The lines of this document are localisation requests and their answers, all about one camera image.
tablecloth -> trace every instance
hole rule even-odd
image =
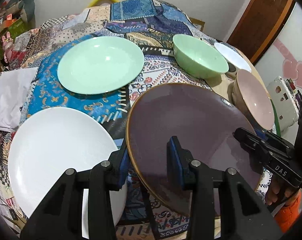
[[[9,70],[27,67],[39,67],[39,70],[21,108],[20,124],[41,109],[72,107],[101,123],[119,147],[132,104],[150,87],[184,82],[211,90],[204,80],[188,75],[176,63],[172,37],[178,33],[215,41],[197,30],[183,11],[162,0],[127,0],[87,8],[80,15],[51,19],[40,28],[23,33],[15,41]],[[57,79],[59,60],[72,46],[97,36],[119,36],[136,43],[145,56],[142,72],[130,84],[106,94],[87,96],[67,91]],[[23,213],[7,174],[13,136],[14,133],[0,131],[0,210],[14,220],[14,212]],[[271,174],[265,171],[258,189],[262,198],[270,179]],[[188,221],[188,217],[171,211],[150,195],[130,167],[126,207],[116,226],[119,239],[184,239]]]

brown wooden door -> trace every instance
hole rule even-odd
[[[228,43],[252,63],[267,50],[291,13],[293,0],[251,0]]]

purple plate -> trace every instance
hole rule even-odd
[[[245,116],[226,99],[202,87],[169,83],[149,89],[134,103],[126,142],[132,164],[150,193],[168,208],[189,215],[190,191],[183,192],[167,176],[167,142],[176,135],[195,159],[222,171],[235,168],[256,190],[263,168],[233,137],[238,127],[254,133]]]

pink rabbit toy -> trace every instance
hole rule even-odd
[[[13,49],[13,40],[9,32],[6,33],[6,36],[2,36],[3,45],[2,48],[4,50],[4,61],[6,63],[11,62],[12,49]]]

metal screw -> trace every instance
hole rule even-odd
[[[237,174],[237,171],[236,171],[235,168],[229,168],[228,173],[231,174],[231,175],[235,175],[235,174]]]
[[[74,173],[74,169],[67,169],[66,171],[65,171],[65,174],[66,175],[72,175]]]
[[[198,167],[198,166],[200,166],[200,164],[201,164],[201,162],[198,161],[198,160],[193,160],[193,161],[191,161],[191,165],[192,165],[192,166]]]
[[[111,163],[109,161],[102,161],[101,166],[102,167],[108,167]]]

